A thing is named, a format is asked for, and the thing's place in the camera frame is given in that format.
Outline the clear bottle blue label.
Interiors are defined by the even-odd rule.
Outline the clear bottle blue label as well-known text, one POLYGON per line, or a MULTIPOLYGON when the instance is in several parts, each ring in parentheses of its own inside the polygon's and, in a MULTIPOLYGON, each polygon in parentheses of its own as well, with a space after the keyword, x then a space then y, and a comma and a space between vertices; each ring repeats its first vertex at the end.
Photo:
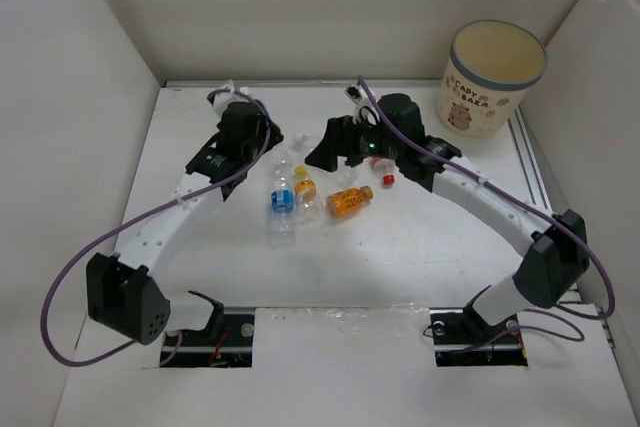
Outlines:
POLYGON ((276 150, 269 162, 269 219, 268 242, 273 248, 285 248, 295 244, 295 199, 288 177, 292 162, 288 154, 276 150))

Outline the large clear plastic bottle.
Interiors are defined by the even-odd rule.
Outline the large clear plastic bottle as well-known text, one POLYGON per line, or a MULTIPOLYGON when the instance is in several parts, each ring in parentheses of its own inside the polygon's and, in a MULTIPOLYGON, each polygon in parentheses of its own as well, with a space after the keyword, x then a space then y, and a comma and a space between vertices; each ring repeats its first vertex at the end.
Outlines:
POLYGON ((291 148, 293 151, 308 155, 320 143, 321 138, 313 134, 296 133, 293 136, 291 148))

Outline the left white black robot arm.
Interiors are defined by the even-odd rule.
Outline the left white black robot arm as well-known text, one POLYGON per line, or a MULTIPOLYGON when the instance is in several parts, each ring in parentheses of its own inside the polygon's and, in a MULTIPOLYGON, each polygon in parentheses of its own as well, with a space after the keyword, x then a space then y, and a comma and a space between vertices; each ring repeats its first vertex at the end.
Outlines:
POLYGON ((220 208, 251 166, 283 140, 264 109, 247 101, 228 104, 217 128, 186 165, 169 207, 111 255, 95 254, 86 267, 89 317, 141 345, 168 329, 171 305, 157 278, 196 224, 220 208))

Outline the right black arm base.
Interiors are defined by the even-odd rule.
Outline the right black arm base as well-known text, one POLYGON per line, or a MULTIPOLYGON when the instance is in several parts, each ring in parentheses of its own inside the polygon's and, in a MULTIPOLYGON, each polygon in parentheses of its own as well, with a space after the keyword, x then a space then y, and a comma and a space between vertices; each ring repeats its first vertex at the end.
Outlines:
POLYGON ((458 308, 435 308, 422 334, 431 338, 438 367, 527 367, 524 342, 516 315, 496 326, 474 320, 458 308))

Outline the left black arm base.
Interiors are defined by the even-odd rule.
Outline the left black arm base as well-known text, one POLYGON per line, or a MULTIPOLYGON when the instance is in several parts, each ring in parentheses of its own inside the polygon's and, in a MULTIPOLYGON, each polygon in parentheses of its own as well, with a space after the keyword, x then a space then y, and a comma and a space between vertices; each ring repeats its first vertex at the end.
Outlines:
POLYGON ((249 368, 256 310, 227 308, 190 290, 173 308, 160 351, 161 368, 249 368))

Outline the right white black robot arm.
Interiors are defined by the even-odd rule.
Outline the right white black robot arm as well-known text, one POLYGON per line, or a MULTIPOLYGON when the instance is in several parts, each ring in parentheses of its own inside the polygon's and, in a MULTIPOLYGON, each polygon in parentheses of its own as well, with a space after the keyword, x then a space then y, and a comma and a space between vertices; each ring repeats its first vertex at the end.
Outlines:
POLYGON ((466 306, 462 328, 473 340, 494 334, 499 323, 529 307, 551 308, 586 271, 588 260, 565 235, 570 230, 586 237, 583 219, 572 211, 543 218, 526 211, 472 179, 476 169, 447 141, 425 133, 418 105, 406 94, 380 97, 379 116, 362 90, 350 87, 355 115, 328 120, 319 144, 306 164, 334 172, 343 158, 349 167, 368 157, 395 162, 399 172, 430 193, 447 199, 474 215, 503 237, 522 257, 519 268, 477 294, 466 306), (558 219, 559 227, 553 226, 558 219))

